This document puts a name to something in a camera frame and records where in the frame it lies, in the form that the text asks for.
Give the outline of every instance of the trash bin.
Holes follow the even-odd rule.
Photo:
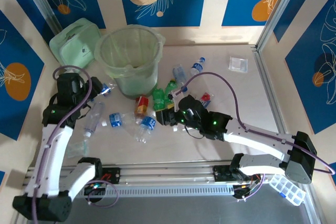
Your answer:
[[[164,42],[152,28],[129,25],[102,36],[94,56],[121,92],[136,98],[150,95],[156,87]]]

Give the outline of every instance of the red can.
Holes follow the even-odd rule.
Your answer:
[[[147,114],[149,99],[147,97],[138,97],[135,100],[134,114],[136,118],[143,118]]]

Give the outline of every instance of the orange circle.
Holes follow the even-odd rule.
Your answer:
[[[24,101],[30,92],[31,79],[29,70],[21,63],[11,63],[5,70],[5,87],[11,98]]]
[[[64,15],[68,15],[70,13],[69,6],[64,5],[64,4],[60,4],[59,6],[57,6],[57,9],[60,13],[62,13]]]
[[[278,0],[260,0],[252,10],[252,18],[255,21],[267,21],[271,11]]]
[[[313,75],[313,84],[316,86],[316,87],[320,87],[322,86],[323,84],[323,80],[324,80],[324,76],[322,73],[320,72],[316,72],[314,75]]]

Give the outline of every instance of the green container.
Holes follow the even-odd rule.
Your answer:
[[[163,89],[154,89],[152,95],[153,95],[153,101],[154,101],[154,106],[153,106],[154,111],[164,110],[165,105],[164,105]]]
[[[172,80],[168,83],[168,85],[167,85],[167,87],[166,87],[166,89],[165,89],[165,91],[164,91],[164,103],[165,103],[165,106],[166,106],[168,109],[170,109],[170,108],[172,107],[172,105],[174,105],[173,100],[170,100],[170,99],[168,98],[168,95],[169,95],[170,92],[172,92],[174,89],[177,89],[177,84],[176,84],[176,81],[175,81],[174,79],[172,79]]]

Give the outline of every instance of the blue bottle label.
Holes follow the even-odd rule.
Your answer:
[[[108,94],[111,93],[111,89],[104,83],[103,84],[103,89],[101,90],[101,93],[103,94],[103,96],[107,96]]]
[[[203,107],[206,109],[206,107],[209,106],[209,104],[211,103],[211,101],[201,101],[201,104],[203,105]]]
[[[201,64],[199,64],[199,63],[195,63],[194,65],[193,65],[193,67],[192,68],[195,68],[195,69],[197,69],[199,72],[202,72],[202,70],[203,70],[203,67],[202,67],[202,65]]]
[[[155,127],[156,120],[152,119],[150,116],[146,116],[141,124],[148,126],[148,128],[152,131]]]
[[[181,66],[173,69],[173,76],[176,82],[184,82],[187,79],[185,71]]]
[[[122,125],[120,113],[110,114],[110,123],[112,127],[118,127]]]

